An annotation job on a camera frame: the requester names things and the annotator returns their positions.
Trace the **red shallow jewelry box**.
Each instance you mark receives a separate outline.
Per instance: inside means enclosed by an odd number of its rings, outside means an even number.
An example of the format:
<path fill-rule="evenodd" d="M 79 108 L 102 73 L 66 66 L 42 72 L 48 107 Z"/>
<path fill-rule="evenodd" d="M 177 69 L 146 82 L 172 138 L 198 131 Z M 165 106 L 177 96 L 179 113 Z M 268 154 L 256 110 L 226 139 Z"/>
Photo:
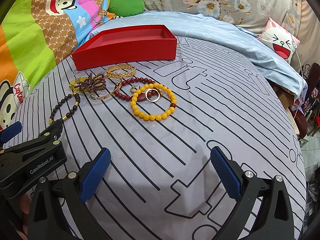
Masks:
<path fill-rule="evenodd" d="M 72 53 L 77 70 L 126 62 L 174 60 L 177 38 L 164 25 L 104 30 Z"/>

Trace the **purple garnet bead cluster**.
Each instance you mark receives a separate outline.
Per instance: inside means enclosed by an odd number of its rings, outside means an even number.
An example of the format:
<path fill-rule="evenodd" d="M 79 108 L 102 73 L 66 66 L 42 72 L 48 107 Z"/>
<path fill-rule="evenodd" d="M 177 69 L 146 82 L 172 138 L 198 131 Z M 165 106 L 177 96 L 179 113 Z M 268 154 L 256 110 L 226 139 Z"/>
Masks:
<path fill-rule="evenodd" d="M 78 88 L 81 92 L 96 92 L 106 89 L 106 80 L 103 73 L 93 76 L 91 73 L 84 80 L 78 80 Z"/>

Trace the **thin gold bangle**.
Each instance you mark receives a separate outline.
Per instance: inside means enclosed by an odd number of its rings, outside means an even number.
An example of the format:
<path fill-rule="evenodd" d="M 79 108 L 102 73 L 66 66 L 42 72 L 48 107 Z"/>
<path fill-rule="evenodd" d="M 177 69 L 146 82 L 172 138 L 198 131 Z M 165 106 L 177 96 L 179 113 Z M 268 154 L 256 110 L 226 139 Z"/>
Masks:
<path fill-rule="evenodd" d="M 89 93 L 89 97 L 92 100 L 104 100 L 109 98 L 112 95 L 115 95 L 115 92 L 117 92 L 121 87 L 122 87 L 122 79 L 120 79 L 120 82 L 117 85 L 115 85 L 115 88 L 112 90 L 112 92 L 105 94 L 103 96 L 93 96 L 91 93 Z"/>

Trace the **wide gold cuff bangle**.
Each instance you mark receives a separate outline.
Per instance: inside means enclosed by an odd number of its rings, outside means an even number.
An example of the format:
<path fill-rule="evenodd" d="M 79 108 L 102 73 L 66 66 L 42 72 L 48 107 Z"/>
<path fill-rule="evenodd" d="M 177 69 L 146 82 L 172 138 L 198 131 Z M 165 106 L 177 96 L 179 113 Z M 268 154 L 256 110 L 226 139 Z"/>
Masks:
<path fill-rule="evenodd" d="M 118 70 L 129 70 L 128 72 L 118 72 Z M 110 66 L 106 70 L 106 76 L 110 79 L 124 79 L 136 74 L 136 68 L 131 64 L 123 63 Z"/>

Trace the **small gold hoop earring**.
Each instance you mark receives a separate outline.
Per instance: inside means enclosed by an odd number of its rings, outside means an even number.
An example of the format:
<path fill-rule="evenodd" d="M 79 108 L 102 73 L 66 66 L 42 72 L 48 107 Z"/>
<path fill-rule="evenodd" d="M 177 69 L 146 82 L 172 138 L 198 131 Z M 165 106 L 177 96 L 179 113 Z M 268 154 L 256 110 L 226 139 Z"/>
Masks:
<path fill-rule="evenodd" d="M 137 90 L 138 90 L 137 85 L 133 85 L 133 86 L 131 86 L 131 88 L 130 88 L 130 92 L 131 92 L 132 94 L 135 93 Z"/>

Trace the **grey striped duvet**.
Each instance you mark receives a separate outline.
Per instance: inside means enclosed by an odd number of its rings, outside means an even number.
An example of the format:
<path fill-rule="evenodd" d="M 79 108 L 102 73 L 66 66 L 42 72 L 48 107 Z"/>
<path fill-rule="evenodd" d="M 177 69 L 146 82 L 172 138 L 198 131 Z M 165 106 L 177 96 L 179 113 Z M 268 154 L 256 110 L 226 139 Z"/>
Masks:
<path fill-rule="evenodd" d="M 299 142 L 281 102 L 240 53 L 179 37 L 174 61 L 134 62 L 136 77 L 168 87 L 173 115 L 144 121 L 130 104 L 81 96 L 61 135 L 63 178 L 106 147 L 111 165 L 87 206 L 111 239 L 212 239 L 235 205 L 211 162 L 219 146 L 257 177 L 283 178 L 294 233 L 303 226 L 306 179 Z"/>

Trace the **colourful monkey cartoon quilt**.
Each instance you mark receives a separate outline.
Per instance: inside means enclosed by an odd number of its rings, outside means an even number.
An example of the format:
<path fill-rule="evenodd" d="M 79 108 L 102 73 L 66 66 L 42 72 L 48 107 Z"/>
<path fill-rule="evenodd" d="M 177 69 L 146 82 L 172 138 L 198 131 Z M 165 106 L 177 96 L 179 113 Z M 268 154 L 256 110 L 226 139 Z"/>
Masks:
<path fill-rule="evenodd" d="M 1 129 L 33 87 L 112 18 L 109 0 L 16 0 L 1 23 Z"/>

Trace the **green plush cushion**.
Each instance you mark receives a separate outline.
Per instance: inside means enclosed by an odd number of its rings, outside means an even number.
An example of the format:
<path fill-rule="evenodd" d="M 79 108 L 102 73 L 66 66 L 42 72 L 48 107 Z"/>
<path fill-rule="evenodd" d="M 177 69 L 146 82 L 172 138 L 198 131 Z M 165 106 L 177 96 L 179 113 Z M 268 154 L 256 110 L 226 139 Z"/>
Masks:
<path fill-rule="evenodd" d="M 110 0 L 108 12 L 116 16 L 128 17 L 144 12 L 143 0 Z"/>

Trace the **pink cartoon face pillow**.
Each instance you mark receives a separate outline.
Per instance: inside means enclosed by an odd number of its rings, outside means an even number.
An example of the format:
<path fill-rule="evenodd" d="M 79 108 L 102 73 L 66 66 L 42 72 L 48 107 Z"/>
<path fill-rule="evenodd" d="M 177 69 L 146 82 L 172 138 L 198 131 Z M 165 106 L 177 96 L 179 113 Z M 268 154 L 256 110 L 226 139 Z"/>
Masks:
<path fill-rule="evenodd" d="M 265 30 L 258 36 L 258 40 L 268 48 L 272 49 L 287 63 L 291 63 L 293 54 L 300 44 L 300 40 L 294 37 L 270 17 L 268 18 Z"/>

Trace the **light blue pillow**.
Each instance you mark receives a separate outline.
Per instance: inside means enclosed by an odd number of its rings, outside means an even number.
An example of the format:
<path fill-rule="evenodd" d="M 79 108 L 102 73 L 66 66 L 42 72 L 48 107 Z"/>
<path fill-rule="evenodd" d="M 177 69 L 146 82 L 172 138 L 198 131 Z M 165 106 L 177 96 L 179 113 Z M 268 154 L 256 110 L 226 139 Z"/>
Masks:
<path fill-rule="evenodd" d="M 109 20 L 95 28 L 90 37 L 109 29 L 156 24 L 166 26 L 175 36 L 209 41 L 237 51 L 247 57 L 264 78 L 286 88 L 295 94 L 296 98 L 306 96 L 308 90 L 306 81 L 284 59 L 260 42 L 253 32 L 202 14 L 146 11 L 134 16 Z"/>

